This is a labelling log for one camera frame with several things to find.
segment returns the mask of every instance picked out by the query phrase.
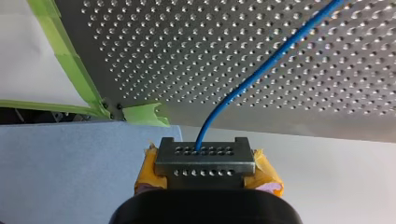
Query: gray surface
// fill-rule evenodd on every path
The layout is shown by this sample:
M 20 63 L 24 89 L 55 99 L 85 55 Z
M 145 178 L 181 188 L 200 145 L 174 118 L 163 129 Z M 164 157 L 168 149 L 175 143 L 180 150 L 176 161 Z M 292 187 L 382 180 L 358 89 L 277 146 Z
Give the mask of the gray surface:
M 185 141 L 199 131 L 180 129 Z M 205 141 L 236 136 L 264 148 L 304 224 L 396 223 L 396 144 L 221 129 Z
M 102 96 L 192 126 L 328 2 L 56 1 Z M 348 1 L 214 127 L 395 142 L 395 12 Z
M 108 223 L 134 194 L 149 141 L 177 126 L 123 122 L 0 126 L 0 221 Z

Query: blue wire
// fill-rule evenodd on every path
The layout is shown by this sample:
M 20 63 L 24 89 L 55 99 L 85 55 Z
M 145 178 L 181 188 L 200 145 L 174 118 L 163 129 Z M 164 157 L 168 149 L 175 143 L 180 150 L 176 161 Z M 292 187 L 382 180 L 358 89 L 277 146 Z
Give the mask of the blue wire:
M 317 26 L 324 18 L 329 16 L 343 3 L 344 0 L 332 0 L 326 7 L 319 11 L 312 19 L 310 19 L 294 35 L 292 35 L 273 55 L 271 55 L 271 57 L 265 63 L 262 64 L 262 66 L 259 67 L 259 69 L 257 69 L 250 77 L 245 79 L 245 81 L 243 81 L 238 86 L 238 88 L 230 92 L 230 94 L 228 94 L 210 113 L 209 117 L 207 117 L 195 141 L 195 150 L 201 149 L 202 141 L 210 124 L 235 96 L 244 91 L 247 87 L 251 86 L 268 69 L 273 67 L 277 63 L 277 61 L 283 56 L 283 54 L 287 53 L 288 49 L 293 44 L 304 38 L 311 31 L 311 29 L 315 28 L 315 26 Z

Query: black object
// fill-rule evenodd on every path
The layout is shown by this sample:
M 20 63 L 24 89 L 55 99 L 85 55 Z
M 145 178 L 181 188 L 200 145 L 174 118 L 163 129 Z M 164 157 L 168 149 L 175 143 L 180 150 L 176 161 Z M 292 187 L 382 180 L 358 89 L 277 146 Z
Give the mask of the black object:
M 254 175 L 255 162 L 246 137 L 235 142 L 193 142 L 163 138 L 155 174 L 166 176 L 169 189 L 241 189 L 243 176 Z
M 300 224 L 296 211 L 275 195 L 254 189 L 147 191 L 126 201 L 110 224 Z

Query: perforated metal panel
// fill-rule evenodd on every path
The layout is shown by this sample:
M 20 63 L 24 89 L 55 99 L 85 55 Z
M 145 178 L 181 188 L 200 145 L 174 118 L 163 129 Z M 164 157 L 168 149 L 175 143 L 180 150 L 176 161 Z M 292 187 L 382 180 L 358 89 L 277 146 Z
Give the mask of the perforated metal panel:
M 197 126 L 328 2 L 56 1 L 103 97 Z M 395 142 L 395 36 L 394 1 L 348 1 L 214 127 Z

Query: green plastic part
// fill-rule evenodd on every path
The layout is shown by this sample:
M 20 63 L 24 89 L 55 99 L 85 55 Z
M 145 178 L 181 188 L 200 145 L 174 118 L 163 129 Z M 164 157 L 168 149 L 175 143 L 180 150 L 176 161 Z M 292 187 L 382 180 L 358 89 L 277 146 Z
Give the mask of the green plastic part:
M 155 107 L 159 105 L 161 103 L 132 106 L 122 109 L 122 112 L 128 123 L 131 124 L 169 127 L 167 118 L 157 117 L 155 114 Z
M 67 112 L 75 114 L 87 114 L 99 118 L 107 118 L 109 114 L 106 111 L 98 113 L 97 110 L 77 105 L 56 105 L 56 104 L 45 104 L 45 103 L 35 103 L 27 101 L 11 101 L 11 100 L 0 100 L 0 106 L 11 107 L 11 108 L 21 108 L 21 109 L 33 109 L 33 110 L 50 110 L 57 112 Z
M 53 0 L 27 0 L 31 9 L 35 13 L 47 39 L 55 52 L 61 67 L 75 86 L 82 99 L 91 108 L 72 106 L 72 105 L 51 105 L 30 102 L 11 102 L 3 101 L 11 107 L 24 107 L 27 105 L 32 109 L 51 109 L 62 112 L 73 112 L 81 114 L 91 114 L 99 117 L 109 118 L 110 113 L 101 104 L 101 97 L 95 88 L 88 72 L 77 55 L 72 42 L 61 22 L 61 14 Z M 140 105 L 123 109 L 124 116 L 129 123 L 137 125 L 152 125 L 169 127 L 167 118 L 157 117 L 155 107 L 160 105 Z
M 101 115 L 100 117 L 108 117 L 108 111 L 106 111 L 101 104 L 102 98 L 93 85 L 84 64 L 77 55 L 73 44 L 64 29 L 60 19 L 61 14 L 56 7 L 56 4 L 53 0 L 27 1 L 46 34 L 59 64 L 73 83 L 78 94 L 90 106 L 91 110 L 93 110 L 95 114 Z M 61 105 L 46 109 L 55 110 L 59 106 Z

